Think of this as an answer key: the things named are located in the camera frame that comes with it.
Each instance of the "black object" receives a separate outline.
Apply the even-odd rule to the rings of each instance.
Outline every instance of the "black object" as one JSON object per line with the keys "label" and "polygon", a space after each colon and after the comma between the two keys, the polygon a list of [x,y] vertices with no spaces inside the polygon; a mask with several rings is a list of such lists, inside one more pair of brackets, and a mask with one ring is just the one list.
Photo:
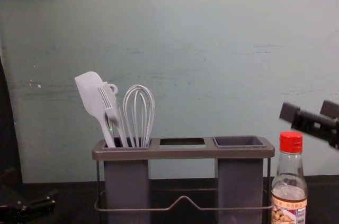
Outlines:
{"label": "black object", "polygon": [[291,128],[325,140],[330,146],[339,146],[339,105],[324,101],[320,114],[302,110],[289,102],[284,102],[280,119],[291,123]]}
{"label": "black object", "polygon": [[58,191],[47,196],[27,201],[8,187],[0,189],[0,223],[26,223],[53,213]]}
{"label": "black object", "polygon": [[0,59],[0,183],[22,184],[10,93]]}

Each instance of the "utensil holder compartment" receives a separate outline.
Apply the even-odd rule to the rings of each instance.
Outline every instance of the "utensil holder compartment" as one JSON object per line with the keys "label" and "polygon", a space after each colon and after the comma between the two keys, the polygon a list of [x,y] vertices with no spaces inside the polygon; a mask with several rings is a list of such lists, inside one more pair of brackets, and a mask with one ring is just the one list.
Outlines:
{"label": "utensil holder compartment", "polygon": [[[274,147],[256,136],[210,138],[153,138],[148,148],[107,148],[104,140],[93,148],[97,162],[98,199],[95,208],[108,214],[108,224],[150,224],[152,212],[170,211],[179,202],[189,201],[200,211],[214,211],[218,224],[261,224],[262,211],[271,209],[270,182],[263,206],[263,159],[270,177]],[[217,203],[202,208],[182,195],[167,208],[150,207],[148,160],[215,159]],[[107,209],[100,206],[99,162],[104,162]]]}

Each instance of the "metal wire handle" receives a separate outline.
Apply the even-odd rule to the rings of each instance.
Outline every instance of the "metal wire handle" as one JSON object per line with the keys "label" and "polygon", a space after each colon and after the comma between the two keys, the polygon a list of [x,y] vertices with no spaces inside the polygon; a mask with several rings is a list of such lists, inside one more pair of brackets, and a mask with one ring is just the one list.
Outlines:
{"label": "metal wire handle", "polygon": [[97,206],[98,201],[100,198],[97,198],[94,203],[94,209],[98,212],[166,212],[171,210],[173,207],[175,207],[180,201],[187,200],[189,201],[196,209],[199,211],[234,211],[234,210],[268,210],[271,209],[273,206],[270,205],[268,207],[227,207],[227,208],[202,208],[198,206],[192,199],[190,199],[188,196],[180,196],[177,200],[175,200],[169,207],[167,208],[144,208],[144,209],[102,209]]}

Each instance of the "wall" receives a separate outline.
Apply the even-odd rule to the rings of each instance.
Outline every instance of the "wall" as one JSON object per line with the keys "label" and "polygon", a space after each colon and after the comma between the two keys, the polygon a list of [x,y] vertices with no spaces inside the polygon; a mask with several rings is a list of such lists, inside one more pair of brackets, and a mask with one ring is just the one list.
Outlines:
{"label": "wall", "polygon": [[[154,92],[153,136],[253,134],[278,146],[284,101],[316,112],[339,102],[338,19],[339,0],[0,0],[24,181],[95,179],[102,134],[74,83],[89,70],[121,93]],[[304,158],[307,175],[339,173],[338,152],[317,139],[305,137]],[[214,172],[212,160],[151,167],[152,178]]]}

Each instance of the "spatula handle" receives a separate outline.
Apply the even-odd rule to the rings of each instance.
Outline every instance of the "spatula handle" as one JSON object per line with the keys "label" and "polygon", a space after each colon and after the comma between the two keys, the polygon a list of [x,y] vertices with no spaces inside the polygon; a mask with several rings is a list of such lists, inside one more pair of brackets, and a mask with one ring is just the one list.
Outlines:
{"label": "spatula handle", "polygon": [[99,121],[99,123],[100,123],[100,126],[101,126],[102,133],[104,134],[107,147],[109,147],[109,148],[115,147],[114,140],[111,136],[110,130],[108,129],[105,121]]}

